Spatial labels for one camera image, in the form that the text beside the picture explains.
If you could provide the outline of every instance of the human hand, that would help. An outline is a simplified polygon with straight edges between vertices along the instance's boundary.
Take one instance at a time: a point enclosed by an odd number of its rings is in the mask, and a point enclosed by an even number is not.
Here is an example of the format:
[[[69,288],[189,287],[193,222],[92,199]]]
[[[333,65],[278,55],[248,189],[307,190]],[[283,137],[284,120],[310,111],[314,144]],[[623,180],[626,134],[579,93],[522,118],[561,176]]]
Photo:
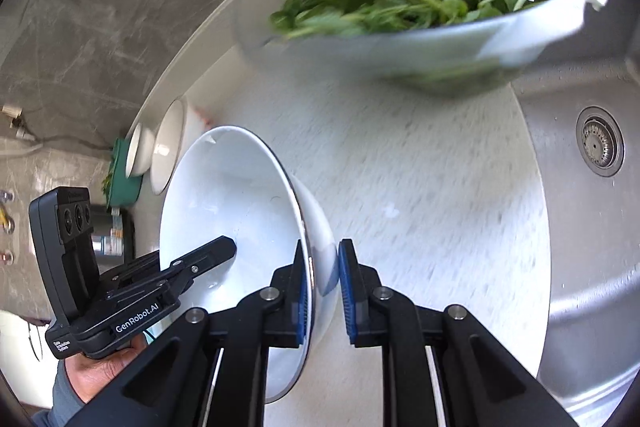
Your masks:
[[[65,359],[66,375],[80,400],[89,402],[113,380],[146,347],[145,335],[133,338],[131,347],[125,347],[101,360],[89,359],[78,353]]]

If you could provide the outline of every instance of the white countertop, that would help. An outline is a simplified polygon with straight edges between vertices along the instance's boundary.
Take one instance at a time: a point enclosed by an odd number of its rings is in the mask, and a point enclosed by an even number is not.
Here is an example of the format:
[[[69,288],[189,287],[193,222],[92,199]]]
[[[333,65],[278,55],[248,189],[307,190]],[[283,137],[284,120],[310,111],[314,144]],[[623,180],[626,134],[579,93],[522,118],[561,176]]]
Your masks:
[[[548,317],[549,231],[511,87],[446,101],[385,82],[268,78],[234,46],[206,70],[206,53],[196,60],[189,47],[219,41],[215,24],[211,16],[178,54],[140,120],[158,124],[158,108],[175,98],[167,83],[181,71],[190,102],[213,124],[241,125],[265,140],[316,196],[336,239],[351,237],[383,284],[422,306],[465,305],[535,375]],[[161,205],[145,180],[134,209],[139,253],[157,248]],[[266,407],[265,425],[381,426],[381,367],[379,349],[349,345],[338,309],[296,386]]]

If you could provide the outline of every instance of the drain strainer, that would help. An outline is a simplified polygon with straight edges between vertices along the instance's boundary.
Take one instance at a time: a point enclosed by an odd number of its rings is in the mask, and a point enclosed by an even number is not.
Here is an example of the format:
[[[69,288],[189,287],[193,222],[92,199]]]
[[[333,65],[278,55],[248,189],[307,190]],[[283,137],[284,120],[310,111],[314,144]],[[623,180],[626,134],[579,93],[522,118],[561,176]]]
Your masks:
[[[587,107],[575,128],[578,148],[589,168],[600,176],[613,176],[622,166],[624,144],[620,127],[604,109]]]

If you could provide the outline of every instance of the stainless steel sink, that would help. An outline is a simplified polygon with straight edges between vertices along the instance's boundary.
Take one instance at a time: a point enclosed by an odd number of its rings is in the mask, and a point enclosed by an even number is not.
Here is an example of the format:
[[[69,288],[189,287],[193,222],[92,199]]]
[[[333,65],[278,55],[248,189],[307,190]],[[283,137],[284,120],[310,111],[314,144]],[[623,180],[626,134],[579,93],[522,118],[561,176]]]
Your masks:
[[[583,426],[603,425],[640,367],[639,14],[640,0],[588,9],[513,83],[551,236],[538,379]]]

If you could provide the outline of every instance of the white bowl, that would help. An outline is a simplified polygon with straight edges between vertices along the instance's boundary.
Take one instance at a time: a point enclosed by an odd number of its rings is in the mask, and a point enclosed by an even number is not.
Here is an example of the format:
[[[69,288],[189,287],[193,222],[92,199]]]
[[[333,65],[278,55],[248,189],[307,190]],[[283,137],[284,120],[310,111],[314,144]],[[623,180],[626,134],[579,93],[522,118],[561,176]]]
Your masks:
[[[176,164],[207,130],[207,121],[181,98],[169,106],[156,134],[151,159],[151,190],[160,194],[169,183]]]
[[[270,349],[266,401],[283,397],[302,371],[309,346],[322,337],[337,301],[333,233],[318,202],[251,132],[217,127],[189,149],[167,190],[160,227],[160,267],[220,235],[238,247],[232,261],[197,277],[180,297],[178,317],[194,306],[216,312],[268,286],[276,268],[291,264],[299,239],[305,259],[305,342]]]
[[[156,135],[139,123],[131,135],[129,152],[127,152],[127,165],[125,176],[142,176],[151,167],[151,158],[154,155]]]

